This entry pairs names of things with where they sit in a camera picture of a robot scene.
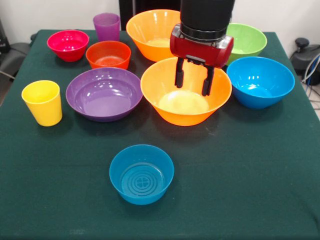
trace yellow cup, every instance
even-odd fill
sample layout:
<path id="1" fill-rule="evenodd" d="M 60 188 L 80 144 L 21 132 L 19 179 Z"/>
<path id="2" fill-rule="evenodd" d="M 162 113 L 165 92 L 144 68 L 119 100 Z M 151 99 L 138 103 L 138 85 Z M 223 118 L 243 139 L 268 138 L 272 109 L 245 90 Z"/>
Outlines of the yellow cup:
<path id="1" fill-rule="evenodd" d="M 60 87 L 54 81 L 34 81 L 22 90 L 21 96 L 41 126 L 50 127 L 62 119 Z"/>

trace blue bowl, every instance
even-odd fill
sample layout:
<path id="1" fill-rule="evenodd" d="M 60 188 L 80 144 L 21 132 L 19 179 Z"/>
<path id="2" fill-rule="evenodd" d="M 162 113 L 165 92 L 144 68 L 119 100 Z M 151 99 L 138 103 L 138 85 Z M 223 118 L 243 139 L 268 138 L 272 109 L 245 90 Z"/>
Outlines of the blue bowl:
<path id="1" fill-rule="evenodd" d="M 119 152 L 111 162 L 112 185 L 129 203 L 147 205 L 160 199 L 175 173 L 166 152 L 152 145 L 133 145 Z"/>
<path id="2" fill-rule="evenodd" d="M 226 73 L 234 96 L 251 109 L 264 109 L 279 102 L 295 86 L 295 77 L 286 66 L 265 57 L 239 58 Z"/>

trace purple cup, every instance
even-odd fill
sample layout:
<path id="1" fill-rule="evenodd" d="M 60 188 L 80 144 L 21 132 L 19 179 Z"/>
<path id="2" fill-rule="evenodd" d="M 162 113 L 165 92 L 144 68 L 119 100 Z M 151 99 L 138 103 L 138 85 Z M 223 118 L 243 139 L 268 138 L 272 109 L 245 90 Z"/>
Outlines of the purple cup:
<path id="1" fill-rule="evenodd" d="M 120 17 L 114 13 L 100 13 L 93 18 L 99 42 L 119 41 Z"/>
<path id="2" fill-rule="evenodd" d="M 96 122 L 112 122 L 128 115 L 142 99 L 140 79 L 116 67 L 95 68 L 75 77 L 65 91 L 68 104 Z"/>

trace table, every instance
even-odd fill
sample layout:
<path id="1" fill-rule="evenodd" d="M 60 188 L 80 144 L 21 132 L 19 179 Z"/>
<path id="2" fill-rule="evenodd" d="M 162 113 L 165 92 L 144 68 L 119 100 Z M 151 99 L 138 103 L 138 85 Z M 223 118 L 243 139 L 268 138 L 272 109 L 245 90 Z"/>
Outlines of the table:
<path id="1" fill-rule="evenodd" d="M 298 80 L 274 106 L 247 109 L 232 96 L 196 126 L 165 122 L 145 99 L 128 117 L 98 123 L 66 102 L 67 85 L 90 66 L 57 58 L 46 46 L 54 32 L 38 33 L 0 108 L 0 239 L 319 238 L 320 123 Z M 276 34 L 265 34 L 261 56 L 294 72 Z M 125 32 L 120 40 L 132 49 L 128 70 L 141 77 L 152 62 Z M 37 80 L 60 85 L 56 126 L 39 126 L 21 99 Z M 109 180 L 113 157 L 135 144 L 162 148 L 175 165 L 151 205 L 127 203 Z"/>

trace plastic bowl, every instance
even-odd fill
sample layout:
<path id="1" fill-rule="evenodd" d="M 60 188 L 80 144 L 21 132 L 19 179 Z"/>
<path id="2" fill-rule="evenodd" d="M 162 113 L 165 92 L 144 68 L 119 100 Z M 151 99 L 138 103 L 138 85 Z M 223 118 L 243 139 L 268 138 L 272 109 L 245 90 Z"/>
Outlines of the plastic bowl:
<path id="1" fill-rule="evenodd" d="M 130 47 L 120 41 L 100 41 L 85 53 L 91 68 L 113 67 L 127 69 L 131 56 Z"/>
<path id="2" fill-rule="evenodd" d="M 240 58 L 226 72 L 235 97 L 251 109 L 263 109 L 279 102 L 295 86 L 295 77 L 286 66 L 265 57 Z"/>
<path id="3" fill-rule="evenodd" d="M 175 86 L 177 57 L 151 65 L 142 75 L 141 90 L 160 116 L 179 126 L 196 125 L 206 120 L 229 99 L 232 91 L 227 74 L 214 69 L 209 96 L 202 96 L 207 69 L 200 65 L 183 63 L 182 88 Z"/>
<path id="4" fill-rule="evenodd" d="M 46 44 L 62 60 L 75 62 L 85 54 L 89 36 L 79 30 L 58 31 L 51 35 Z"/>
<path id="5" fill-rule="evenodd" d="M 68 104 L 97 122 L 111 122 L 128 115 L 140 102 L 140 79 L 115 67 L 102 67 L 78 75 L 65 92 Z"/>
<path id="6" fill-rule="evenodd" d="M 157 62 L 172 58 L 170 36 L 176 24 L 180 23 L 180 12 L 157 9 L 141 12 L 126 24 L 126 31 L 141 53 Z"/>
<path id="7" fill-rule="evenodd" d="M 166 152 L 152 145 L 133 145 L 119 152 L 111 162 L 112 185 L 129 203 L 147 205 L 160 199 L 175 173 Z"/>
<path id="8" fill-rule="evenodd" d="M 267 38 L 259 29 L 241 23 L 230 23 L 226 34 L 234 38 L 234 45 L 227 62 L 249 56 L 258 56 L 267 45 Z"/>

